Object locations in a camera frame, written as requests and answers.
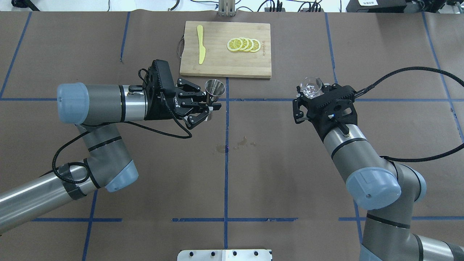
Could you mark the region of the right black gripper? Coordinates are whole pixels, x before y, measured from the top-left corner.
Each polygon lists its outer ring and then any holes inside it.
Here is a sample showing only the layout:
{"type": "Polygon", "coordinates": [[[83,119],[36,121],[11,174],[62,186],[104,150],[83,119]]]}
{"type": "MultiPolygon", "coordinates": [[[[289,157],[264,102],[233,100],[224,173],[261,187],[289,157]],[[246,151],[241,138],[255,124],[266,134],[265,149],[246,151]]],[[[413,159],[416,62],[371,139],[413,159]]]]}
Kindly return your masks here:
{"type": "Polygon", "coordinates": [[[336,99],[327,107],[321,110],[311,111],[308,109],[306,95],[306,84],[297,86],[297,95],[292,100],[292,116],[295,124],[301,124],[304,121],[310,121],[322,141],[335,128],[342,130],[343,134],[348,134],[348,124],[358,125],[358,116],[354,107],[354,100],[336,99]],[[307,113],[301,110],[301,106],[307,109],[307,113]]]}

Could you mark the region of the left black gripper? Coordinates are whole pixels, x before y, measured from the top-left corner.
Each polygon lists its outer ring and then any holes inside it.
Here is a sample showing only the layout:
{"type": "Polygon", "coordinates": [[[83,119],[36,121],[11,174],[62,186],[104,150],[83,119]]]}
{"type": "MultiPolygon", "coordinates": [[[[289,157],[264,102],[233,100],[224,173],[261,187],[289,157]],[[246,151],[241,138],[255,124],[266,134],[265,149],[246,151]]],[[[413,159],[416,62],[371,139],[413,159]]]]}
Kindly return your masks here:
{"type": "Polygon", "coordinates": [[[183,119],[187,129],[194,129],[201,122],[207,121],[213,111],[221,109],[221,103],[205,103],[207,95],[202,88],[184,78],[177,78],[177,87],[174,87],[173,95],[165,94],[165,100],[161,98],[161,91],[152,87],[146,88],[148,107],[145,121],[168,120],[173,116],[183,119]],[[181,102],[181,99],[192,99],[193,102],[181,102]]]}

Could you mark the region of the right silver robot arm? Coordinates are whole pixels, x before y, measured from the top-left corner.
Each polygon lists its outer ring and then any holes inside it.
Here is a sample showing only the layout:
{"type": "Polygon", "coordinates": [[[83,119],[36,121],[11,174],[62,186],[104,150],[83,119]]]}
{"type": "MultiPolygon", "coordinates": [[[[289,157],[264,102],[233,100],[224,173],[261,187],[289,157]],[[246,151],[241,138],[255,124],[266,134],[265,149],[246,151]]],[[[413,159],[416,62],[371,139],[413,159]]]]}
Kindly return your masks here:
{"type": "Polygon", "coordinates": [[[462,261],[462,246],[411,233],[425,179],[403,160],[377,154],[358,127],[354,101],[351,86],[297,86],[292,106],[295,123],[313,124],[347,191],[367,210],[359,260],[462,261]]]}

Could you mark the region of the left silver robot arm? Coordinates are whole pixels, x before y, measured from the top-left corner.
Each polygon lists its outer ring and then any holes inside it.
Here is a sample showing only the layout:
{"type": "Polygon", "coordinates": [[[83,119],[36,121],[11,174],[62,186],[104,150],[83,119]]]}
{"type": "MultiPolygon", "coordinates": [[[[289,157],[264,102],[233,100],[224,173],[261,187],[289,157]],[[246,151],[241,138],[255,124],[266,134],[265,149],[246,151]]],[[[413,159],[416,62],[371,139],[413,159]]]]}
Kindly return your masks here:
{"type": "Polygon", "coordinates": [[[195,126],[221,108],[225,85],[210,79],[204,90],[178,78],[144,80],[142,85],[61,84],[59,118],[79,135],[53,155],[51,170],[1,193],[1,233],[106,188],[115,192],[139,177],[117,123],[169,137],[189,139],[195,126]]]}

